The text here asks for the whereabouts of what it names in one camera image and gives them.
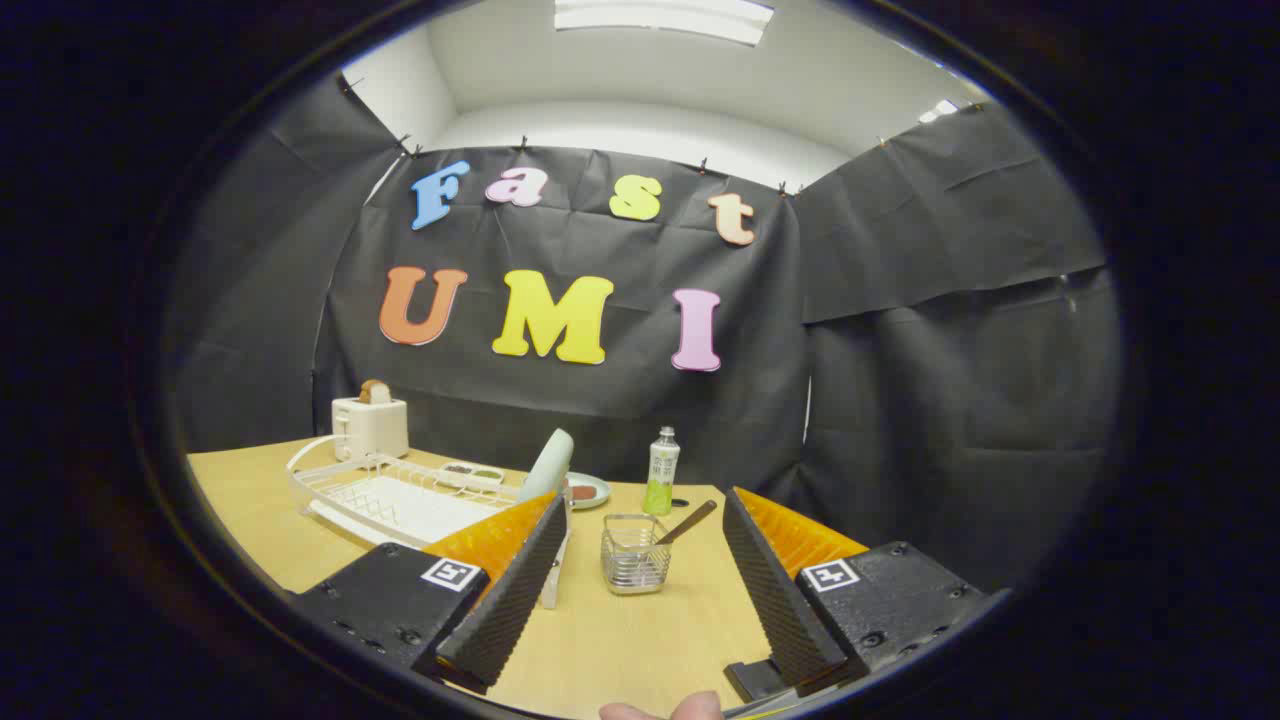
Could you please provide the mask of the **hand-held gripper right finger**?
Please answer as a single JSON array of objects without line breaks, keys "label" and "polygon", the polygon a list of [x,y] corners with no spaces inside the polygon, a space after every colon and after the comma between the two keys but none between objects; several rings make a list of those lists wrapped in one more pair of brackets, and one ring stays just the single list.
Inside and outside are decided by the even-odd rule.
[{"label": "hand-held gripper right finger", "polygon": [[904,664],[989,607],[905,541],[865,547],[748,489],[724,496],[724,539],[786,688],[813,694]]}]

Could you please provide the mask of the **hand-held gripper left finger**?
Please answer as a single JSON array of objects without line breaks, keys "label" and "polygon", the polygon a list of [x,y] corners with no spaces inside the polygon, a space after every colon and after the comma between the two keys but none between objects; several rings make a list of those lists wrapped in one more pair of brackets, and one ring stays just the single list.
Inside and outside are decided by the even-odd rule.
[{"label": "hand-held gripper left finger", "polygon": [[480,694],[513,653],[568,533],[552,491],[424,550],[387,542],[294,596],[371,660]]}]

